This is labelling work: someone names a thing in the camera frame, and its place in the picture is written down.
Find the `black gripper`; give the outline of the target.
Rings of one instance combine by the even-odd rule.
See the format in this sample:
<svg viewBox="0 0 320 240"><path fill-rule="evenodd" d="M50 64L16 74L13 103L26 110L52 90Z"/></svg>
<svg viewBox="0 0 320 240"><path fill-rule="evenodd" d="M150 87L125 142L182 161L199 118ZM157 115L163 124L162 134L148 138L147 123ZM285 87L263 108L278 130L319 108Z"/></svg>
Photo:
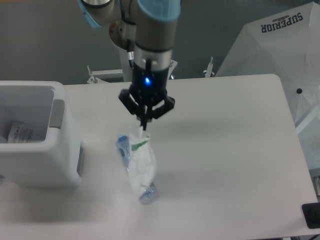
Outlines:
<svg viewBox="0 0 320 240"><path fill-rule="evenodd" d="M159 119L175 106L176 100L167 96L168 72L168 68L148 71L134 63L131 87L122 89L119 93L119 100L131 115L136 116L144 131L147 129L147 123L152 119ZM153 109L161 101L164 101L163 105Z"/></svg>

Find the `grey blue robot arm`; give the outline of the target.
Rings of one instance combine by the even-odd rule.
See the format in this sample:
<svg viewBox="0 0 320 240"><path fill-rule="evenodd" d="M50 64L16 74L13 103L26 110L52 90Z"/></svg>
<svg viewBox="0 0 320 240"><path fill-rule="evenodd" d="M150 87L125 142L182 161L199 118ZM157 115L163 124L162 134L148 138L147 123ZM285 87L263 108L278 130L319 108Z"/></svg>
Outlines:
<svg viewBox="0 0 320 240"><path fill-rule="evenodd" d="M97 26L120 22L120 38L132 47L131 84L119 100L143 129L172 110L167 81L178 19L179 0L80 0L87 19Z"/></svg>

